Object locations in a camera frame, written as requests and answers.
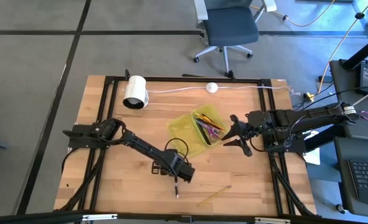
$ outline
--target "pencil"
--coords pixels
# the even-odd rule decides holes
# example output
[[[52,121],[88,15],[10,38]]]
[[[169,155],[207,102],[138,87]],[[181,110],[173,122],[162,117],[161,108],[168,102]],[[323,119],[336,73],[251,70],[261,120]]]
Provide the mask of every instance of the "pencil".
[[[225,190],[231,188],[232,186],[226,186],[223,189],[219,190],[218,192],[216,192],[215,194],[211,195],[208,199],[204,200],[203,202],[201,202],[200,204],[198,204],[197,206],[200,207],[202,205],[204,205],[205,203],[207,203],[209,200],[212,200],[213,198],[215,198],[216,196],[222,194],[222,192],[224,192]]]

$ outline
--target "chair wheel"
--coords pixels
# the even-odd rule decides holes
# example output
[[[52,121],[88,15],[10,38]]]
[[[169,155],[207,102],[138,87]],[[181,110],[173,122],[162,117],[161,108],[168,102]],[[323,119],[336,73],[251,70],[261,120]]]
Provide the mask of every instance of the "chair wheel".
[[[224,73],[225,77],[232,78],[234,76],[234,72],[232,70],[229,70],[229,72]]]
[[[347,210],[345,210],[345,209],[343,208],[343,205],[342,205],[342,204],[338,204],[338,205],[336,205],[336,210],[337,210],[338,212],[340,212],[341,214],[346,214],[346,213],[347,213]]]

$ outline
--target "wooden tabletop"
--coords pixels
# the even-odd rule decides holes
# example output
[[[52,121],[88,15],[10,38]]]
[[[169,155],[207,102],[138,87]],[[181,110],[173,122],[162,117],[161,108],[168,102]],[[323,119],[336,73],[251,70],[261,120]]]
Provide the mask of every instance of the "wooden tabletop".
[[[92,124],[97,117],[104,76],[89,76],[83,94],[78,124]],[[260,99],[255,88],[223,89],[210,94],[193,89],[173,93],[150,93],[149,105],[141,110],[123,106],[127,82],[119,82],[113,117],[121,119],[137,136],[159,149],[171,138],[167,124],[206,104],[213,104],[225,125],[229,116],[236,114],[242,121],[249,111],[260,110]],[[205,83],[147,82],[148,90],[171,90]],[[246,83],[219,83],[220,86],[249,86]],[[286,86],[285,80],[272,80],[273,86]],[[276,108],[291,108],[288,90],[273,90]],[[266,104],[268,95],[265,92]],[[262,148],[262,138],[254,138]],[[82,183],[88,149],[79,149],[66,161],[55,200],[55,208],[67,203]],[[190,184],[179,180],[179,199],[174,194],[174,178],[151,174],[152,160],[126,146],[113,146],[106,151],[96,211],[116,213],[162,213],[192,215],[264,215],[275,216],[276,205],[267,153],[253,151],[252,157],[239,147],[216,145],[190,159],[196,169]],[[290,184],[309,210],[316,213],[306,166],[297,154],[286,154]],[[197,205],[220,189],[231,185],[201,207]],[[288,213],[285,191],[281,188],[284,211]],[[92,186],[87,193],[88,208]]]

